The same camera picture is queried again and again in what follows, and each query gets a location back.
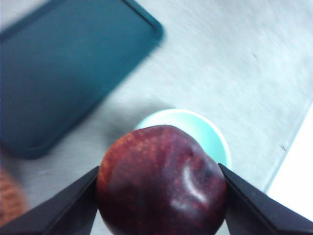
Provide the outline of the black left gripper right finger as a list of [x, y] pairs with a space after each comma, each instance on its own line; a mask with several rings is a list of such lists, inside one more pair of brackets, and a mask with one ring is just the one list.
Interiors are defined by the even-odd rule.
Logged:
[[231, 235], [311, 235], [313, 223], [219, 164], [227, 182], [225, 220]]

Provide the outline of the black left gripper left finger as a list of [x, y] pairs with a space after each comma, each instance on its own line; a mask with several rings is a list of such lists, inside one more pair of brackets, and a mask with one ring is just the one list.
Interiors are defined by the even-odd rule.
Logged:
[[0, 228], [2, 235], [89, 235], [97, 213], [99, 167]]

